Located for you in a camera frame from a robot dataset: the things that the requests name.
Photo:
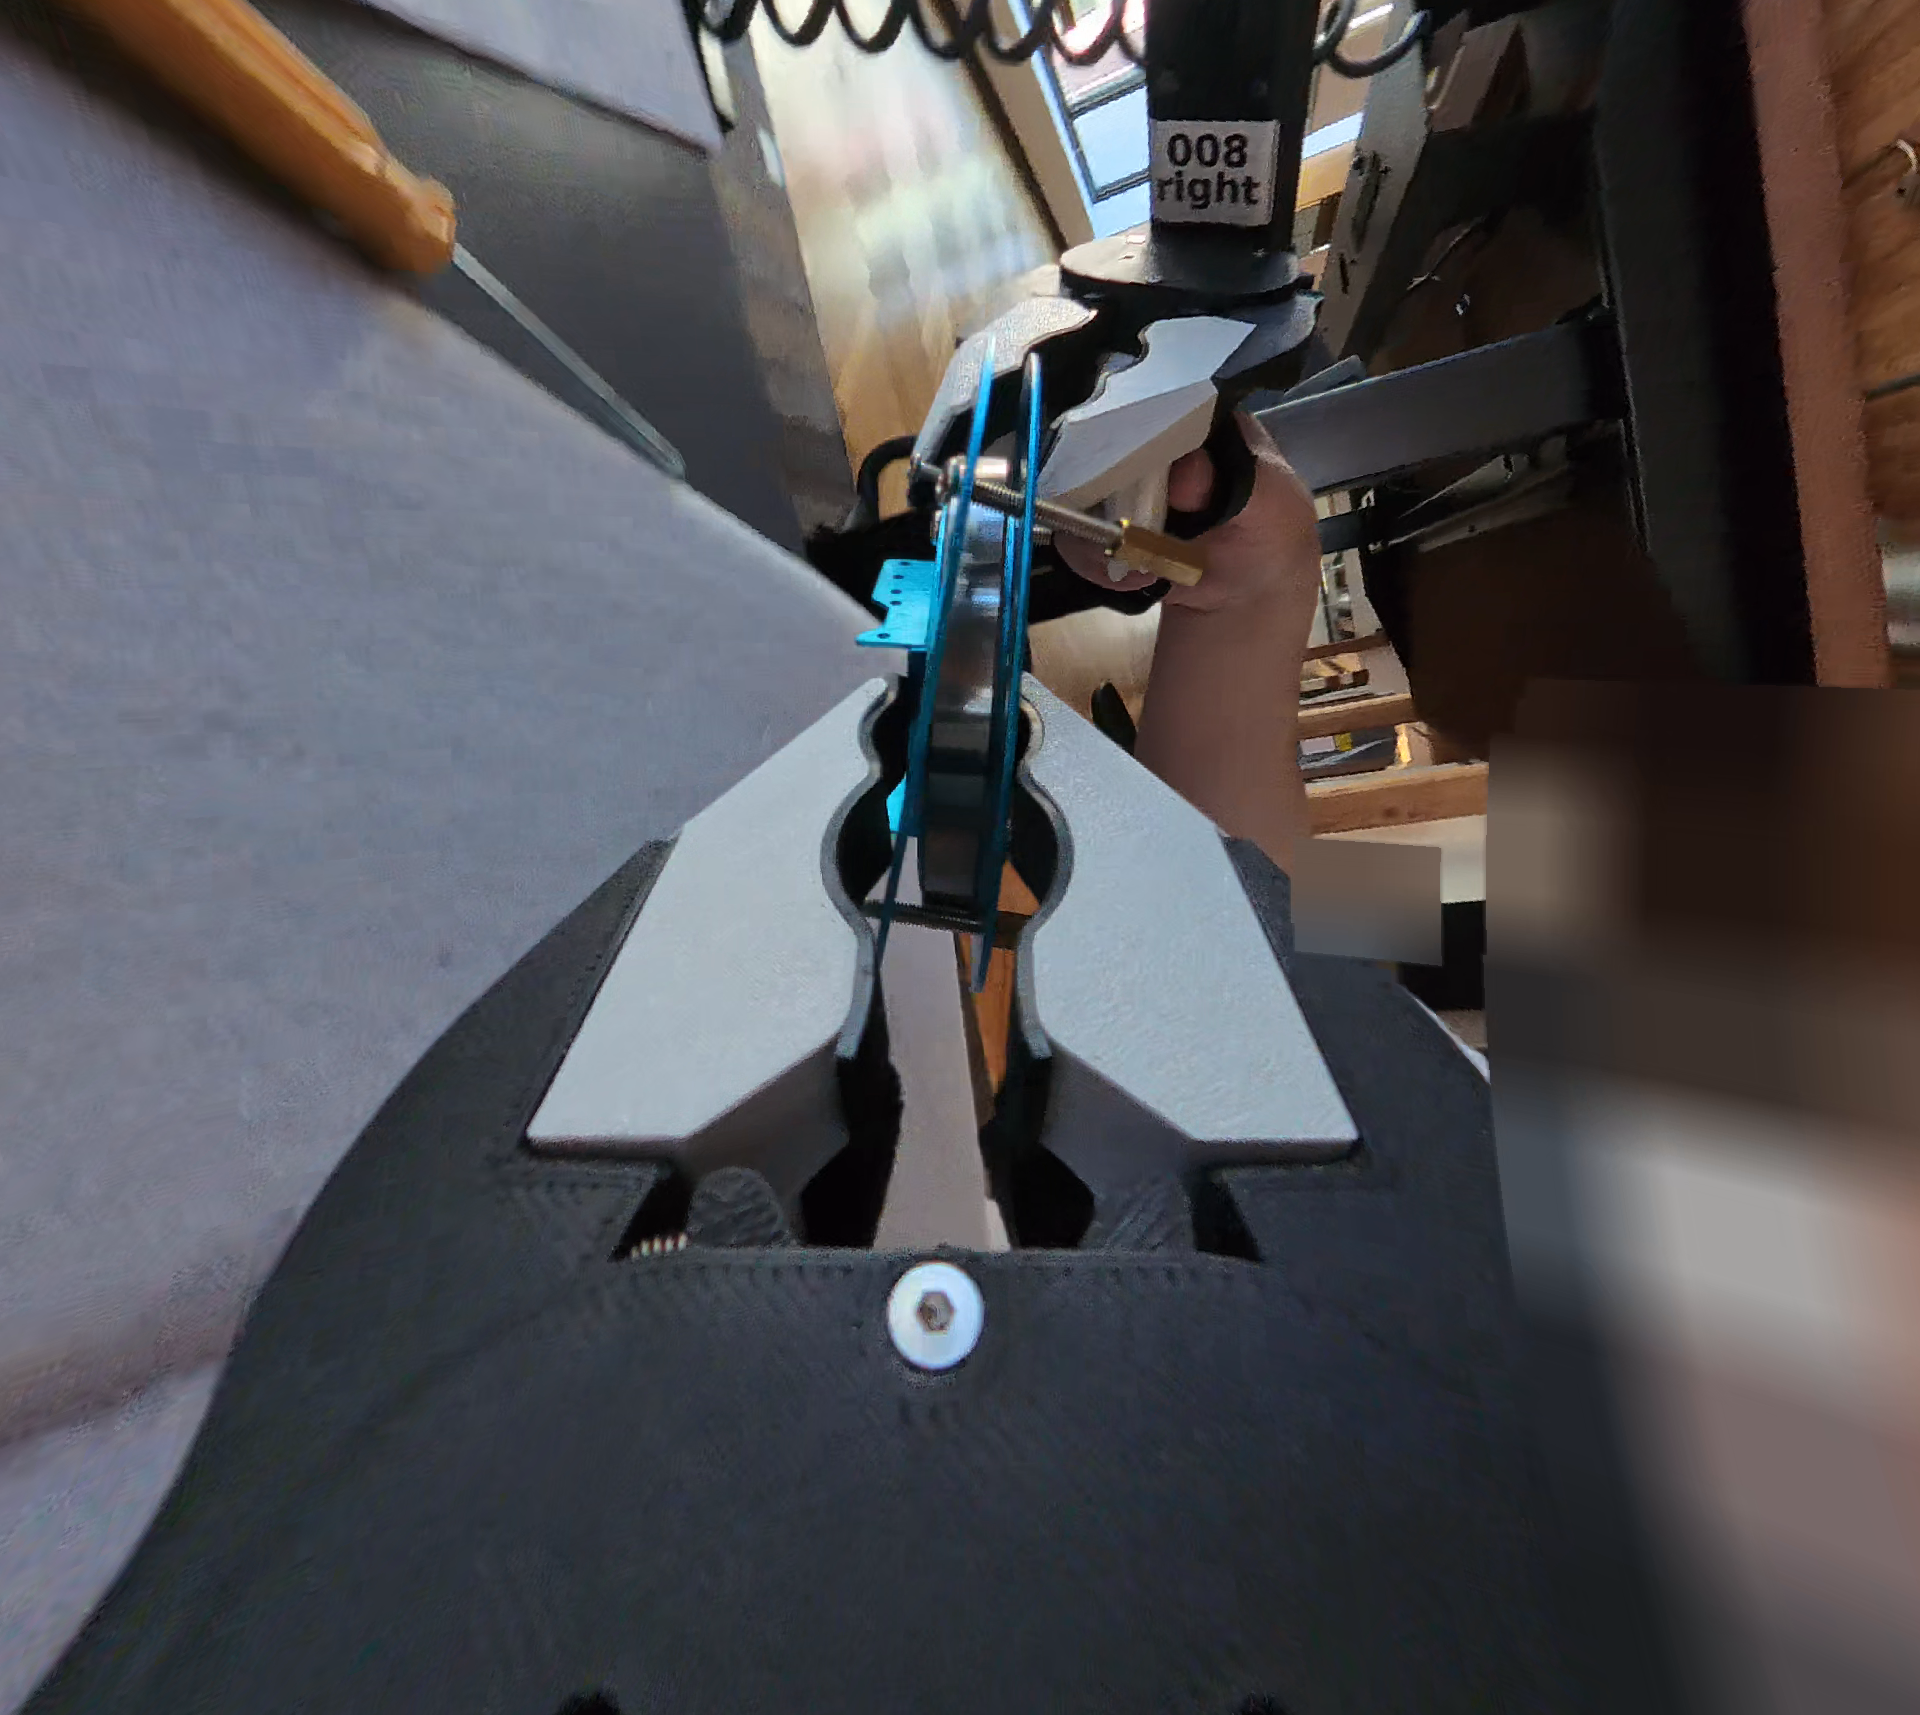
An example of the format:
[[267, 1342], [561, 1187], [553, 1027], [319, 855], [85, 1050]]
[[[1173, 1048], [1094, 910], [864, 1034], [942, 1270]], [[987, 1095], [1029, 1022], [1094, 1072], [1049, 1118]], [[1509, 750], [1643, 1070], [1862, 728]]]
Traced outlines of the blue round metal base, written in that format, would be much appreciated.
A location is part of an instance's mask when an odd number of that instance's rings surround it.
[[[1046, 368], [1021, 354], [1013, 448], [987, 452], [996, 388], [1011, 333], [987, 333], [959, 384], [964, 439], [955, 452], [936, 439], [917, 464], [964, 456], [967, 475], [997, 456], [1011, 484], [1039, 495]], [[887, 794], [887, 868], [870, 913], [875, 947], [901, 925], [949, 929], [964, 941], [968, 987], [982, 991], [1000, 931], [1000, 877], [1013, 837], [1013, 790], [1023, 747], [1023, 675], [1033, 576], [1015, 584], [1000, 565], [1000, 517], [933, 497], [933, 556], [887, 560], [875, 583], [884, 623], [859, 641], [906, 655], [910, 712], [901, 781]]]

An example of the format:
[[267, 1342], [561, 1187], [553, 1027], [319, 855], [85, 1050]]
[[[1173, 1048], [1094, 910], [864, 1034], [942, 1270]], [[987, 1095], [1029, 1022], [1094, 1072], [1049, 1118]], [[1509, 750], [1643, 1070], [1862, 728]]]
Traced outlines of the brass standoff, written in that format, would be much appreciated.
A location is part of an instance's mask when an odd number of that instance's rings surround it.
[[1000, 565], [1015, 584], [1033, 576], [1033, 550], [1040, 536], [1070, 536], [1091, 545], [1103, 560], [1121, 565], [1121, 576], [1168, 578], [1188, 588], [1197, 584], [1207, 569], [1201, 541], [1027, 495], [1011, 484], [1007, 467], [997, 456], [985, 456], [972, 475], [967, 475], [964, 456], [917, 464], [914, 475], [933, 490], [938, 505], [958, 505], [967, 490], [968, 510], [990, 510], [1000, 517]]

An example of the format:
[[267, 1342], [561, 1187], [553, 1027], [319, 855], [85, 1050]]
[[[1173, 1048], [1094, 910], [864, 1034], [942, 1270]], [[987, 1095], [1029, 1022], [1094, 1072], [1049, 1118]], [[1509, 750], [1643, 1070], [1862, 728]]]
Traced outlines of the wooden pallet rack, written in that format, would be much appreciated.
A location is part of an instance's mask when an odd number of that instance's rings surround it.
[[1490, 809], [1490, 760], [1425, 718], [1386, 635], [1308, 648], [1299, 728], [1311, 834], [1400, 833]]

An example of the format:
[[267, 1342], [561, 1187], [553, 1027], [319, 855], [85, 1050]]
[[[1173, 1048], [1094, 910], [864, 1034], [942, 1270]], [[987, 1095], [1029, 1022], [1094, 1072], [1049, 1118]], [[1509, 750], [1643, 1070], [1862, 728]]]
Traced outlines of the white foam sheet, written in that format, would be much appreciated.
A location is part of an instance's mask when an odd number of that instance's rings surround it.
[[856, 681], [787, 550], [2, 0], [2, 1671], [430, 1043]]

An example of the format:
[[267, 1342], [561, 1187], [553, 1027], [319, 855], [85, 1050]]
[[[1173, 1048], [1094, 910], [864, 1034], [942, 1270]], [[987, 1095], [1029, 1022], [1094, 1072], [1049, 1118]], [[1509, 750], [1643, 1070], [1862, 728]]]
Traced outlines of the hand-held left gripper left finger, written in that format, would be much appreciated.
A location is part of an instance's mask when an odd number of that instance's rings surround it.
[[685, 824], [529, 1119], [534, 1151], [746, 1166], [801, 1199], [852, 1142], [837, 1059], [874, 937], [832, 837], [894, 690], [856, 686]]

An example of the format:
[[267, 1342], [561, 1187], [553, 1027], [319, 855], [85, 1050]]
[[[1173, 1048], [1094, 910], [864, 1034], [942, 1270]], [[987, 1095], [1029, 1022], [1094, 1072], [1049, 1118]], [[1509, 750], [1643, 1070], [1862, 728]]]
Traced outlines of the orange handled screwdriver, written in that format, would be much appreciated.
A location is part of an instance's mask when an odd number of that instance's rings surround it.
[[413, 277], [457, 268], [594, 397], [603, 428], [659, 471], [685, 478], [685, 456], [459, 245], [449, 189], [402, 164], [372, 119], [247, 0], [57, 3], [95, 21], [130, 62], [376, 266]]

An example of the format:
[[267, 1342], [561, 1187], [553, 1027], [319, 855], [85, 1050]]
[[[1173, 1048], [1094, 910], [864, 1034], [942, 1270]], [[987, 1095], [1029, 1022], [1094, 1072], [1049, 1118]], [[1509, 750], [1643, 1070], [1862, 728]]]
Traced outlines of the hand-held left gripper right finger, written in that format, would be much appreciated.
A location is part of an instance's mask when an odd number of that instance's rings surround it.
[[1091, 1199], [1332, 1160], [1356, 1123], [1228, 837], [1040, 681], [1023, 686], [1011, 1157]]

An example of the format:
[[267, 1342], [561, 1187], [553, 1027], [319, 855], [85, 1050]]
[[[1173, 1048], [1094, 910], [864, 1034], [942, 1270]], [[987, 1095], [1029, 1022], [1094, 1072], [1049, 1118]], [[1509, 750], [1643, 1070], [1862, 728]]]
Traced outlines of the person's right forearm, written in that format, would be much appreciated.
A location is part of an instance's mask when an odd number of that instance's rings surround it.
[[1312, 607], [1300, 583], [1168, 596], [1134, 736], [1147, 774], [1283, 872], [1308, 840], [1299, 688]]

